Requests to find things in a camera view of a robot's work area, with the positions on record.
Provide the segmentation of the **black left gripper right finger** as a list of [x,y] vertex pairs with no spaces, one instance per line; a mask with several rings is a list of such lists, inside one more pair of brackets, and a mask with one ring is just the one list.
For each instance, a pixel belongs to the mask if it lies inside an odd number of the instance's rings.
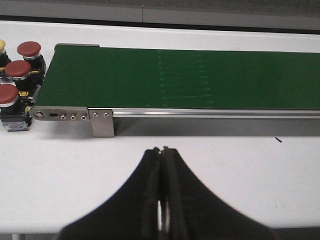
[[170,240],[276,240],[267,226],[245,216],[211,192],[174,148],[164,148],[162,172]]

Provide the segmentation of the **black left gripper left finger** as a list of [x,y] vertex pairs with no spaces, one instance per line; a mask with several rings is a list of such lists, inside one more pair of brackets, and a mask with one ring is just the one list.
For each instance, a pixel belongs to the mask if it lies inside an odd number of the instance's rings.
[[138,166],[101,206],[65,226],[59,240],[156,240],[160,184],[159,149],[148,149]]

